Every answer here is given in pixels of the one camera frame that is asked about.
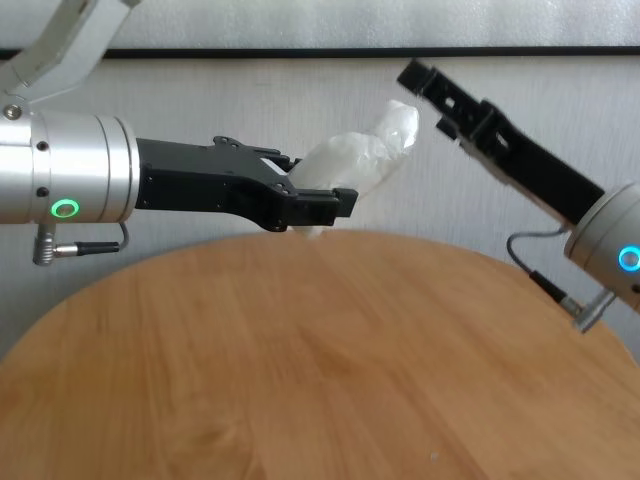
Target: round tabletop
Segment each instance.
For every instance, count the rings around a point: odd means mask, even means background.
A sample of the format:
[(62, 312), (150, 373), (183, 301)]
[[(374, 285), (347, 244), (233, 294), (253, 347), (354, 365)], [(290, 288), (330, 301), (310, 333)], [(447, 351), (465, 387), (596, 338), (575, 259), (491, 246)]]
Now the round tabletop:
[(637, 479), (640, 372), (520, 271), (399, 236), (154, 258), (0, 365), (10, 479)]

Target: robotic arm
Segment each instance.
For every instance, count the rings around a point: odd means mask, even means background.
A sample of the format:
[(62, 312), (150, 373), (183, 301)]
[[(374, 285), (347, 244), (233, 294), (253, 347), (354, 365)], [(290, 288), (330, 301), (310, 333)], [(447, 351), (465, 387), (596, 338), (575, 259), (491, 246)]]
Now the robotic arm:
[(589, 330), (616, 297), (640, 312), (639, 184), (605, 192), (525, 136), (490, 102), (477, 102), (435, 68), (413, 61), (398, 81), (442, 114), (439, 130), (572, 232), (565, 255), (604, 285), (589, 304), (579, 305), (539, 272), (528, 273), (574, 317), (580, 331)]
[[(333, 225), (350, 189), (300, 190), (279, 151), (228, 137), (211, 146), (138, 139), (121, 119), (40, 111), (95, 68), (140, 0), (63, 0), (40, 39), (0, 68), (0, 224), (38, 223), (33, 260), (117, 252), (134, 208), (224, 212), (265, 230)], [(58, 223), (119, 223), (123, 242), (56, 244)]]

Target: white plastic bag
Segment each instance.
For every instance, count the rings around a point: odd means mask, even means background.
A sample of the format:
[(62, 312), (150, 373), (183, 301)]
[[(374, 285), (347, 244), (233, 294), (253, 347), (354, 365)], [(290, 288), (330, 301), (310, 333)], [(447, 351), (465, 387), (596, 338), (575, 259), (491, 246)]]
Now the white plastic bag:
[[(296, 188), (353, 188), (362, 198), (407, 158), (418, 134), (418, 110), (397, 100), (368, 133), (343, 133), (317, 145), (289, 172)], [(322, 227), (295, 227), (308, 235)]]

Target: screw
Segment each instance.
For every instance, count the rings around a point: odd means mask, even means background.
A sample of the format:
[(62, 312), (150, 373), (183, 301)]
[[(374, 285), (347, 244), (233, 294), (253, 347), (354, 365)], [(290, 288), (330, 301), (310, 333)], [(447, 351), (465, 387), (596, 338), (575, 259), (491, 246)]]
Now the screw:
[(22, 116), (22, 109), (18, 105), (7, 105), (2, 113), (9, 120), (17, 120)]

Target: green led ring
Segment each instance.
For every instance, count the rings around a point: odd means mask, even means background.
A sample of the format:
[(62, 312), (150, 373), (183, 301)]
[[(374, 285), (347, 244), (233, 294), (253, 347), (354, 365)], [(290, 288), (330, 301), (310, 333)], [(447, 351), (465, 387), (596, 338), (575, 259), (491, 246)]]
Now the green led ring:
[[(59, 213), (58, 210), (61, 207), (71, 207), (71, 210), (66, 213)], [(70, 198), (63, 198), (58, 200), (56, 203), (51, 205), (51, 215), (57, 218), (69, 218), (77, 215), (80, 211), (80, 205), (75, 200), (71, 200)]]

